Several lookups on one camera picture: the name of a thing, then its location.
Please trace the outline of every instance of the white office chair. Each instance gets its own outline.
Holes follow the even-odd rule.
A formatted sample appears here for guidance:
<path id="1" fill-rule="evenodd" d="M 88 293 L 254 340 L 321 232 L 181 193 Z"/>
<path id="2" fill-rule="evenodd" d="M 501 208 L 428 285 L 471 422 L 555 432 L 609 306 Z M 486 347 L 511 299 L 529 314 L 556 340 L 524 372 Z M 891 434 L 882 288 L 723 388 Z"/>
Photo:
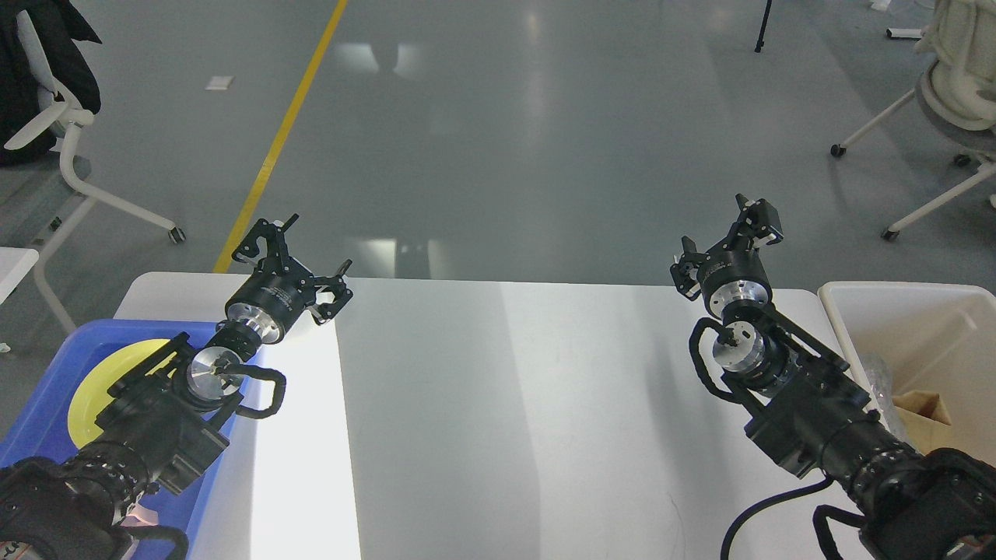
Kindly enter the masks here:
<path id="1" fill-rule="evenodd" d="M 967 152 L 954 162 L 961 166 L 975 160 L 979 167 L 971 177 L 888 226 L 881 233 L 888 241 L 902 228 L 996 174 L 996 2 L 937 0 L 934 18 L 916 49 L 936 52 L 937 61 L 912 90 L 847 140 L 834 144 L 830 153 L 842 157 L 868 131 L 916 97 L 930 123 Z"/>
<path id="2" fill-rule="evenodd" d="M 52 74 L 49 67 L 48 58 L 38 37 L 38 32 L 32 24 L 31 16 L 23 11 L 17 15 L 18 39 L 24 48 L 31 66 L 31 74 L 38 82 L 39 105 L 42 111 L 30 122 L 24 125 L 5 144 L 6 149 L 19 149 L 27 145 L 31 140 L 43 134 L 45 130 L 52 131 L 56 136 L 63 138 L 62 150 L 59 154 L 59 171 L 66 184 L 84 197 L 83 202 L 67 217 L 51 239 L 45 244 L 38 256 L 35 264 L 33 276 L 39 292 L 48 303 L 59 323 L 67 333 L 76 330 L 73 322 L 62 302 L 56 297 L 55 292 L 45 278 L 45 264 L 59 249 L 73 229 L 83 220 L 87 212 L 94 207 L 98 201 L 123 210 L 133 216 L 137 216 L 147 222 L 162 227 L 168 232 L 169 239 L 173 243 L 181 243 L 185 240 L 183 230 L 176 227 L 176 224 L 166 218 L 154 214 L 140 206 L 132 204 L 127 200 L 114 196 L 109 192 L 101 190 L 88 182 L 80 179 L 73 168 L 73 159 L 76 156 L 77 144 L 83 127 L 94 122 L 94 114 L 83 109 L 79 100 L 69 91 L 66 86 Z"/>

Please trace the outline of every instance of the chair wheel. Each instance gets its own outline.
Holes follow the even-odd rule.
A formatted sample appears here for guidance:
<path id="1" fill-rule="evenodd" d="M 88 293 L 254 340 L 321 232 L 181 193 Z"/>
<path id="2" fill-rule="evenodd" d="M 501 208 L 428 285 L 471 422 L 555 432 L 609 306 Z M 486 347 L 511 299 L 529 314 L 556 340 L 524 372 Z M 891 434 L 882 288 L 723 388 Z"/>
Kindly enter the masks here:
<path id="1" fill-rule="evenodd" d="M 169 240 L 173 242 L 173 245 L 178 245 L 186 241 L 186 235 L 183 233 L 183 230 L 178 227 L 170 229 L 168 235 Z"/>

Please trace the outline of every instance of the chair leg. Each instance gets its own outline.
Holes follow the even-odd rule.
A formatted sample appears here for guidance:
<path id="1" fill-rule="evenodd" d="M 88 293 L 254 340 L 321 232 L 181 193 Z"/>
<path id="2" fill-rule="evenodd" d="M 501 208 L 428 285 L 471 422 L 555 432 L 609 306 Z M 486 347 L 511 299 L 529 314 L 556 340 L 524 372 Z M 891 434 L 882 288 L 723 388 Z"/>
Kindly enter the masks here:
<path id="1" fill-rule="evenodd" d="M 908 92 L 906 92 L 901 98 L 895 100 L 895 102 L 892 105 L 885 108 L 885 111 L 882 111 L 877 116 L 875 116 L 874 119 L 868 121 L 868 123 L 863 127 L 861 127 L 860 129 L 858 129 L 856 133 L 850 135 L 847 140 L 844 140 L 841 143 L 835 143 L 833 146 L 831 146 L 830 154 L 833 157 L 842 157 L 844 153 L 848 151 L 849 146 L 858 143 L 858 140 L 861 140 L 862 137 L 868 134 L 871 129 L 877 127 L 882 121 L 884 121 L 893 113 L 898 111 L 899 108 L 909 103 L 909 100 L 913 99 L 913 95 L 915 95 L 915 90 L 909 90 Z"/>
<path id="2" fill-rule="evenodd" d="M 32 276 L 35 279 L 35 285 L 38 286 L 38 291 L 42 294 L 42 299 L 45 300 L 45 303 L 49 304 L 49 308 L 52 309 L 53 315 L 55 315 L 56 319 L 59 320 L 59 324 L 62 325 L 62 328 L 66 331 L 67 335 L 76 330 L 76 323 L 73 322 L 73 319 L 69 316 L 69 312 L 67 312 L 66 308 L 63 307 L 62 302 L 59 301 L 59 298 L 56 297 L 56 293 L 52 290 L 52 286 L 50 286 L 48 280 L 46 280 L 45 265 L 48 263 L 49 259 L 52 258 L 52 255 L 59 250 L 59 247 L 62 246 L 63 242 L 66 241 L 69 234 L 76 229 L 76 226 L 80 225 L 80 222 L 83 221 L 84 216 L 87 215 L 87 212 L 89 212 L 96 203 L 97 200 L 95 198 L 88 196 L 83 202 L 80 203 L 79 206 L 77 206 L 75 210 L 73 210 L 73 213 L 71 213 L 69 217 L 62 222 L 62 225 L 59 226 L 59 229 L 56 230 L 52 238 L 45 243 L 45 247 L 42 248 L 42 251 L 38 253 L 38 262 L 35 263 L 35 268 L 32 269 Z"/>
<path id="3" fill-rule="evenodd" d="M 929 214 L 930 212 L 936 210 L 943 204 L 947 203 L 948 200 L 972 188 L 973 186 L 979 184 L 980 182 L 986 180 L 987 178 L 991 177 L 994 174 L 996 174 L 996 163 L 992 161 L 983 162 L 981 165 L 979 165 L 979 170 L 976 171 L 974 175 L 959 182 L 951 189 L 947 190 L 946 192 L 934 198 L 933 200 L 927 202 L 926 204 L 920 206 L 916 210 L 913 210 L 911 214 L 908 215 L 907 217 L 901 219 L 900 221 L 894 223 L 893 225 L 890 225 L 885 229 L 885 231 L 881 233 L 881 237 L 886 241 L 892 241 L 893 239 L 895 239 L 895 236 L 899 234 L 899 230 L 901 230 L 902 228 L 922 218 L 923 216 Z"/>
<path id="4" fill-rule="evenodd" d="M 66 135 L 63 138 L 62 153 L 59 154 L 59 169 L 62 172 L 62 176 L 66 180 L 66 183 L 68 183 L 73 190 L 85 196 L 95 198 L 104 204 L 108 204 L 133 216 L 139 217 L 149 223 L 162 227 L 167 231 L 171 232 L 176 230 L 176 224 L 172 221 L 167 220 L 158 214 L 152 213 L 137 204 L 132 204 L 123 198 L 114 196 L 103 189 L 97 188 L 80 179 L 76 175 L 76 170 L 73 168 L 73 158 L 76 156 L 77 144 L 80 141 L 80 131 L 81 129 L 79 125 L 70 124 L 66 128 Z"/>

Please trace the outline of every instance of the black cable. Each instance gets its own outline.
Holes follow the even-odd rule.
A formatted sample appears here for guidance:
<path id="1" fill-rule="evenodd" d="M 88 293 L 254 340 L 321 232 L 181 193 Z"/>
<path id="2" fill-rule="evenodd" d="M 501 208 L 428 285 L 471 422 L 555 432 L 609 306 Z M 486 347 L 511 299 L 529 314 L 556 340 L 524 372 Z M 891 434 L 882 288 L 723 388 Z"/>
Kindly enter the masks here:
<path id="1" fill-rule="evenodd" d="M 190 548 L 186 533 L 176 527 L 152 525 L 148 527 L 122 527 L 122 529 L 138 540 L 164 540 L 173 543 L 173 549 L 165 560 L 183 560 L 186 558 L 187 549 Z"/>
<path id="2" fill-rule="evenodd" d="M 828 518 L 858 529 L 865 526 L 865 518 L 862 515 L 826 504 L 818 506 L 813 512 L 813 528 L 816 529 L 816 540 L 820 543 L 823 555 L 827 560 L 844 560 L 841 557 L 841 552 L 837 550 L 834 534 L 830 532 Z"/>
<path id="3" fill-rule="evenodd" d="M 695 323 L 695 328 L 691 331 L 691 337 L 688 338 L 688 352 L 691 354 L 691 363 L 695 366 L 695 375 L 698 376 L 698 381 L 702 382 L 705 386 L 706 391 L 709 392 L 714 397 L 718 397 L 727 403 L 733 403 L 734 405 L 739 405 L 740 401 L 732 393 L 722 391 L 716 384 L 713 383 L 712 378 L 709 377 L 709 370 L 705 367 L 705 361 L 702 360 L 702 354 L 698 350 L 698 345 L 702 340 L 702 335 L 705 334 L 706 329 L 712 329 L 719 333 L 720 337 L 726 336 L 726 328 L 723 327 L 718 321 L 709 319 L 708 317 L 703 317 Z"/>
<path id="4" fill-rule="evenodd" d="M 791 499 L 801 498 L 803 496 L 808 496 L 810 494 L 815 494 L 820 490 L 825 490 L 834 483 L 834 480 L 827 476 L 823 480 L 813 484 L 811 486 L 804 486 L 802 488 L 796 488 L 795 490 L 789 490 L 788 492 L 783 492 L 781 494 L 776 494 L 770 498 L 765 498 L 754 505 L 748 507 L 730 523 L 730 528 L 726 529 L 726 535 L 723 536 L 723 545 L 719 550 L 720 560 L 729 560 L 730 558 L 730 547 L 733 546 L 733 537 L 736 536 L 737 531 L 740 527 L 747 522 L 748 519 L 760 513 L 761 511 L 782 503 L 783 501 L 789 501 Z"/>

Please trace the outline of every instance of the tripod leg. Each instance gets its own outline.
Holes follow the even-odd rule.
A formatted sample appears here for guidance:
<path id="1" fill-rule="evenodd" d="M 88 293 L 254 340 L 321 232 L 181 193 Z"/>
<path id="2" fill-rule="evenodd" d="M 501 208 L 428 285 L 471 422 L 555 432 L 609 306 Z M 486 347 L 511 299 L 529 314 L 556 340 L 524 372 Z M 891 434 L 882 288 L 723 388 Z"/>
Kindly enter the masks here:
<path id="1" fill-rule="evenodd" d="M 768 29 L 768 16 L 771 14 L 771 0 L 764 6 L 764 19 L 761 20 L 761 32 L 757 35 L 757 45 L 754 46 L 754 52 L 760 53 L 761 47 L 764 46 L 764 31 Z"/>

